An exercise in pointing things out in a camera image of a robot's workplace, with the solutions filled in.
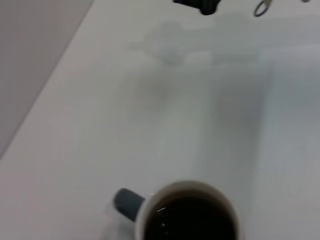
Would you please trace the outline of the dark grey ceramic coffee cup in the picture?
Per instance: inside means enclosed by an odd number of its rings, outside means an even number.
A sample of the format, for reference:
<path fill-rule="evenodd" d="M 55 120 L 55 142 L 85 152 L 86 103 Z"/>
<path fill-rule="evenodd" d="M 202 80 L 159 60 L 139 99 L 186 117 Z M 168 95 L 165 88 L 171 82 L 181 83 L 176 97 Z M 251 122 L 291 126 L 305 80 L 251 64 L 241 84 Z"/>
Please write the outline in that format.
<path fill-rule="evenodd" d="M 233 205 L 204 182 L 176 181 L 147 198 L 122 188 L 113 206 L 134 222 L 134 240 L 245 240 Z"/>

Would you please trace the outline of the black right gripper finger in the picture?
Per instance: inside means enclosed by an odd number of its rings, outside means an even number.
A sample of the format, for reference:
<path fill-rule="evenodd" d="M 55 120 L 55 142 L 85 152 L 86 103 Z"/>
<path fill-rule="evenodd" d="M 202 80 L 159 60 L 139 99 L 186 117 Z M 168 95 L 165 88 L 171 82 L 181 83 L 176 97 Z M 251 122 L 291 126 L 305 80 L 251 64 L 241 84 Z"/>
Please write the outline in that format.
<path fill-rule="evenodd" d="M 221 0 L 172 0 L 173 3 L 198 9 L 204 16 L 216 13 Z"/>

